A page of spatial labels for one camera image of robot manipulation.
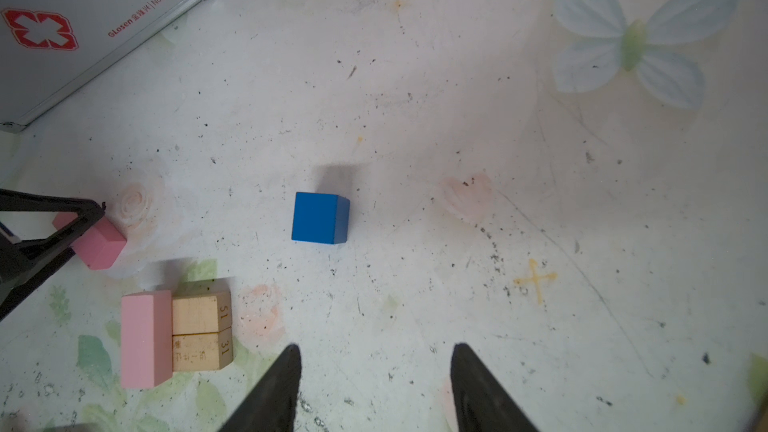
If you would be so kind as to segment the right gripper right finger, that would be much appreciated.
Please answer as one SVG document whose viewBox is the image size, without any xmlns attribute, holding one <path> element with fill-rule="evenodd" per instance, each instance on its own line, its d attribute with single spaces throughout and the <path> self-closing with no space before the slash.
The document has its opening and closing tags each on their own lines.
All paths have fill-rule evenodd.
<svg viewBox="0 0 768 432">
<path fill-rule="evenodd" d="M 467 343 L 454 346 L 450 378 L 460 432 L 538 431 Z"/>
</svg>

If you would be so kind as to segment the hot pink rectangular block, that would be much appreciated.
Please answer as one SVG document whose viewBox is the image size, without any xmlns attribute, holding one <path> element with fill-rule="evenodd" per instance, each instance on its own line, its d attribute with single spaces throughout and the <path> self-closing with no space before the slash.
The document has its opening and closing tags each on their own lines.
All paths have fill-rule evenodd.
<svg viewBox="0 0 768 432">
<path fill-rule="evenodd" d="M 90 270 L 107 270 L 117 261 L 127 244 L 126 237 L 107 218 L 101 218 L 71 248 Z"/>
</svg>

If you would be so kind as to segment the blue cube block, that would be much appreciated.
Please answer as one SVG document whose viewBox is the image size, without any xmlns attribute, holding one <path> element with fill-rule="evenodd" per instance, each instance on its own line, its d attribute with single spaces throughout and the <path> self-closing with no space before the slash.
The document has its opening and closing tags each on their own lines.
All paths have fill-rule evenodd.
<svg viewBox="0 0 768 432">
<path fill-rule="evenodd" d="M 350 201 L 339 195 L 297 192 L 291 239 L 336 245 L 347 241 Z"/>
</svg>

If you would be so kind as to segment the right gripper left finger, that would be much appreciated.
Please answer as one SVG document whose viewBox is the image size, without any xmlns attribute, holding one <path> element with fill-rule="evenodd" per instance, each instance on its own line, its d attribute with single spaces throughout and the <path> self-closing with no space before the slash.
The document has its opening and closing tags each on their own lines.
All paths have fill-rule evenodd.
<svg viewBox="0 0 768 432">
<path fill-rule="evenodd" d="M 300 348 L 289 344 L 220 431 L 293 432 L 301 372 Z"/>
</svg>

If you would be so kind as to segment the natural wood block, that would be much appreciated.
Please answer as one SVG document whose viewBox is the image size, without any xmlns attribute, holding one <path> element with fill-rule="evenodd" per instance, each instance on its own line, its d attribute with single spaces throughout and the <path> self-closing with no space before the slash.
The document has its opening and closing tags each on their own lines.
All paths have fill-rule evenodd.
<svg viewBox="0 0 768 432">
<path fill-rule="evenodd" d="M 193 335 L 217 333 L 232 327 L 229 291 L 172 298 L 172 333 Z"/>
<path fill-rule="evenodd" d="M 221 370 L 233 361 L 232 328 L 211 333 L 174 335 L 172 352 L 174 372 Z"/>
</svg>

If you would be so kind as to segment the silver metal first-aid case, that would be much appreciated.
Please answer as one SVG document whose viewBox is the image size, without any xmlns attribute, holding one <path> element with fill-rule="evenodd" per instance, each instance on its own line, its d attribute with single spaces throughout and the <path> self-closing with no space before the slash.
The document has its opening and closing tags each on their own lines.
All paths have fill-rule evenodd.
<svg viewBox="0 0 768 432">
<path fill-rule="evenodd" d="M 1 0 L 1 128 L 19 132 L 204 0 Z"/>
</svg>

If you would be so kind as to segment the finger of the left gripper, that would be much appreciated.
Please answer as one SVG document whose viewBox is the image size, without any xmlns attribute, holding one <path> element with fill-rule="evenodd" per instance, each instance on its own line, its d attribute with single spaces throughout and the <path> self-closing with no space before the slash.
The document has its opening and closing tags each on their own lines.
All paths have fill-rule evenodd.
<svg viewBox="0 0 768 432">
<path fill-rule="evenodd" d="M 75 214 L 63 228 L 44 238 L 21 240 L 6 227 L 1 228 L 1 317 L 6 318 L 74 257 L 74 242 L 105 217 L 105 205 L 89 199 L 3 189 L 1 210 Z"/>
</svg>

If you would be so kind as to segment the light pink rectangular block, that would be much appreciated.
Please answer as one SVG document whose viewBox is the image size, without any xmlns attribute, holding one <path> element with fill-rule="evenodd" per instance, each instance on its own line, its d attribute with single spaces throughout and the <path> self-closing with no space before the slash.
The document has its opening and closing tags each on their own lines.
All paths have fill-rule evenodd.
<svg viewBox="0 0 768 432">
<path fill-rule="evenodd" d="M 173 375 L 172 293 L 159 290 L 121 298 L 120 384 L 150 389 Z"/>
</svg>

